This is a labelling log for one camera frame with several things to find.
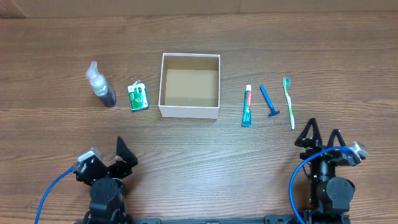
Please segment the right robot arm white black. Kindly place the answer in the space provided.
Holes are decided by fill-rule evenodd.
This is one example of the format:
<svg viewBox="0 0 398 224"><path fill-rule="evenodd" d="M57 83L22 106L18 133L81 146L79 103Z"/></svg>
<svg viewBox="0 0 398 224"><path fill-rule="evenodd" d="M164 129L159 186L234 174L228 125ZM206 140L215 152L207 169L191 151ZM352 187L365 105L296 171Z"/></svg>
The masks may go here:
<svg viewBox="0 0 398 224"><path fill-rule="evenodd" d="M315 118L308 120L295 145L305 149L300 153L302 163L294 170L289 182L289 200L297 223L349 223L349 211L355 186L352 181L336 176L338 166L356 166L361 162L352 147L344 142L339 129L331 132L327 145ZM294 181L304 166L310 166L310 208L298 210L294 201Z"/></svg>

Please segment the blue disposable razor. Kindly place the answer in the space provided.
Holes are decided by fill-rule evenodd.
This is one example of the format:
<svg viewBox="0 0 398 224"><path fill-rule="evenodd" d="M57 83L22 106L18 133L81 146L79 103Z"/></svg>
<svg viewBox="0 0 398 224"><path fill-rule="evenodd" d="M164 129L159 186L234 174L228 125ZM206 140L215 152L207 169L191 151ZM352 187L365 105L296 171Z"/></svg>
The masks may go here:
<svg viewBox="0 0 398 224"><path fill-rule="evenodd" d="M261 93L262 93L262 95L263 95L263 97L264 97L264 99L265 99L265 101L266 101L266 103L267 103L267 105L268 105L268 107L270 108L270 111L271 111L268 114L268 117L272 117L272 116L275 116L275 115L279 114L280 111L276 111L275 110L274 105L272 104L272 101L269 98L269 95L267 94L266 89L264 88L263 85L260 86L260 90L261 90Z"/></svg>

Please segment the green Dettol soap packet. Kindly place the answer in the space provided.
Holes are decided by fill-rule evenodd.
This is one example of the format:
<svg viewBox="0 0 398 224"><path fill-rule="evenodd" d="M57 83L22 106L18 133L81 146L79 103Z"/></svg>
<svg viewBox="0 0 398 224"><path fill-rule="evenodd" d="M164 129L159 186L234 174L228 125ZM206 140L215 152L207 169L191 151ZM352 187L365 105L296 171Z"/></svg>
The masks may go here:
<svg viewBox="0 0 398 224"><path fill-rule="evenodd" d="M141 80L137 80L127 87L131 104L131 111L146 110L149 108L149 102L146 92L146 86Z"/></svg>

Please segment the clear spray bottle dark liquid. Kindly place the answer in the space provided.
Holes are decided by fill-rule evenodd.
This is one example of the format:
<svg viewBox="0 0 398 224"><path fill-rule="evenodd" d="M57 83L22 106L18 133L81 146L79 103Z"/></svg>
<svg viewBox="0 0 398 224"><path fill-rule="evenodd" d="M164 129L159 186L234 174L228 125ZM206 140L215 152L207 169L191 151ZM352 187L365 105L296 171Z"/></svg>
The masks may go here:
<svg viewBox="0 0 398 224"><path fill-rule="evenodd" d="M86 71L86 78L93 89L94 94L108 108L116 105L116 94L105 76L98 71L98 64L92 61L90 67Z"/></svg>

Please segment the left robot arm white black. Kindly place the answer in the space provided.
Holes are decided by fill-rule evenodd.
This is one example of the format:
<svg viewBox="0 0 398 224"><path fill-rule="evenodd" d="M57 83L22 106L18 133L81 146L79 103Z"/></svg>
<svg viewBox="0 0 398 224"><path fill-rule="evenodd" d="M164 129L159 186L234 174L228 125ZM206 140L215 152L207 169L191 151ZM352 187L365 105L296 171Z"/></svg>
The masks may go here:
<svg viewBox="0 0 398 224"><path fill-rule="evenodd" d="M90 186L91 201L83 223L132 223L127 213L123 178L132 174L137 157L118 137L115 163L106 166L99 150L90 148L73 166L76 180Z"/></svg>

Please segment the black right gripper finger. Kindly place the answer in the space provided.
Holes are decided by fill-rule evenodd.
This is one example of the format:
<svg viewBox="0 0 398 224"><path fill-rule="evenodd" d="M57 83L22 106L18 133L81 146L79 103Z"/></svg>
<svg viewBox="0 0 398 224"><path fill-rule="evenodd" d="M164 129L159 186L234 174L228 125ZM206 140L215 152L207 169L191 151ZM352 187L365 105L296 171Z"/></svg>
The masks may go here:
<svg viewBox="0 0 398 224"><path fill-rule="evenodd" d="M334 130L331 132L331 134L330 134L327 147L333 147L335 138L337 138L337 140L338 140L340 146L346 146L346 143L345 143L344 140L343 140L343 137L342 137L342 135L341 135L341 133L340 133L340 130L339 130L339 129L334 129Z"/></svg>
<svg viewBox="0 0 398 224"><path fill-rule="evenodd" d="M313 128L313 136L308 138L307 134ZM303 131L300 133L295 141L296 146L321 146L322 137L319 132L319 128L315 118L310 118L304 127Z"/></svg>

